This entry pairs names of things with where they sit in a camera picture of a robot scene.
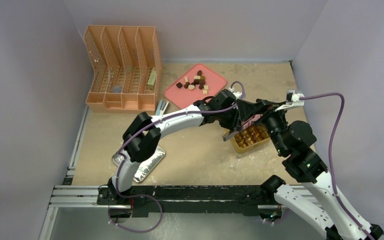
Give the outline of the gold chocolate box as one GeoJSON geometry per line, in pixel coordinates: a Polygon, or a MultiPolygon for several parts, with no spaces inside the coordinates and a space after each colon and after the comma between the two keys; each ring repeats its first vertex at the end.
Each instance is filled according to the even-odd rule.
{"type": "Polygon", "coordinates": [[[264,126],[250,126],[229,140],[237,154],[244,154],[270,142],[264,126]]]}

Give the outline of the pink tongs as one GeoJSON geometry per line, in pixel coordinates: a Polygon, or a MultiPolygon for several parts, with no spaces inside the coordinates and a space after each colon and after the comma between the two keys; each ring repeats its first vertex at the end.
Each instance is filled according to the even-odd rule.
{"type": "Polygon", "coordinates": [[[248,120],[241,121],[241,131],[243,132],[244,130],[252,126],[261,117],[262,117],[261,114],[255,114],[254,116],[250,117],[248,120]]]}

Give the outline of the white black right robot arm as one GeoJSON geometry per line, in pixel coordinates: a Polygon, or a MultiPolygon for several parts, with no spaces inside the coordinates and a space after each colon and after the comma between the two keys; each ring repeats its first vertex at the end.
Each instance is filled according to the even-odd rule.
{"type": "Polygon", "coordinates": [[[301,120],[287,123],[286,112],[302,107],[306,97],[293,93],[285,102],[237,100],[241,120],[264,126],[288,174],[316,199],[312,203],[293,192],[278,176],[270,177],[260,196],[268,204],[275,201],[301,217],[327,240],[377,240],[383,229],[364,219],[339,190],[332,161],[325,163],[312,150],[316,142],[311,126],[301,120]]]}

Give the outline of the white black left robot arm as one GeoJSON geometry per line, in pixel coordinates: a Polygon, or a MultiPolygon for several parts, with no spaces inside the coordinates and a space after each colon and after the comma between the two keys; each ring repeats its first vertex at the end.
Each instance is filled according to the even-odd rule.
{"type": "Polygon", "coordinates": [[[156,151],[159,141],[173,133],[212,124],[224,127],[236,124],[236,101],[245,96],[243,91],[223,89],[215,96],[196,100],[186,108],[163,115],[139,113],[124,132],[121,147],[115,153],[120,159],[116,174],[108,181],[109,197],[118,205],[129,199],[133,178],[142,162],[156,151]]]}

